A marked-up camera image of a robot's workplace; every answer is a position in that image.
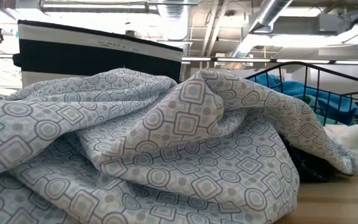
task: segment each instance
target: diamond pattern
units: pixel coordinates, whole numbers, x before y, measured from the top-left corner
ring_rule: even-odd
[[[245,158],[242,162],[237,165],[243,171],[246,171],[248,174],[256,173],[263,165],[252,158]]]
[[[71,125],[76,124],[84,118],[82,113],[71,106],[66,106],[56,113],[66,119]]]
[[[192,183],[192,186],[197,195],[203,200],[211,199],[222,191],[222,187],[210,177],[198,179]]]

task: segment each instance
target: blue and gray fabric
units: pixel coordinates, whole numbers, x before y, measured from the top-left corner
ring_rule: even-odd
[[[278,133],[358,174],[308,105],[232,75],[34,83],[0,101],[0,223],[272,223],[299,187]]]
[[[305,91],[304,83],[296,81],[281,82],[276,76],[267,73],[258,75],[250,80],[288,96],[303,95]],[[358,106],[350,98],[341,97],[335,93],[329,94],[324,90],[317,92],[316,88],[310,88],[309,86],[306,86],[306,94],[316,97],[327,118],[331,118],[334,123],[338,121],[347,125],[354,124],[354,117],[358,115]]]

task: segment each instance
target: crumpled sheet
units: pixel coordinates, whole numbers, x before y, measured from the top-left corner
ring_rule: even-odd
[[[34,83],[0,101],[0,223],[272,223],[299,187],[278,132],[358,173],[308,105],[233,75]]]

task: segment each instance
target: wooden table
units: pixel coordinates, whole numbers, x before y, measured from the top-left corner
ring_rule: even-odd
[[[298,208],[277,223],[358,224],[358,177],[342,177],[327,184],[301,184]]]

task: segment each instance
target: ceiling duct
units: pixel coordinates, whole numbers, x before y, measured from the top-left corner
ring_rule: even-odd
[[[273,23],[278,19],[280,13],[286,9],[292,1],[293,0],[264,0],[260,5],[260,11],[257,12],[256,17],[255,15],[250,16],[251,19],[247,27],[247,33],[256,30],[271,32],[273,29]],[[242,40],[242,43],[233,52],[232,57],[245,57],[251,49],[255,47],[247,43],[246,38],[247,36],[245,35],[244,40]]]
[[[272,26],[278,19],[280,13],[287,8],[293,0],[264,0],[260,5],[260,11],[254,28]]]
[[[169,0],[169,2],[186,2],[184,0]],[[181,4],[158,5],[158,11],[165,22],[164,34],[168,40],[182,41],[188,38],[188,24],[190,16],[190,6]],[[188,44],[180,42],[167,43],[168,45],[183,49],[183,54],[188,55]]]
[[[18,19],[48,20],[48,16],[41,11],[39,0],[1,0],[0,10],[13,17],[16,21]]]

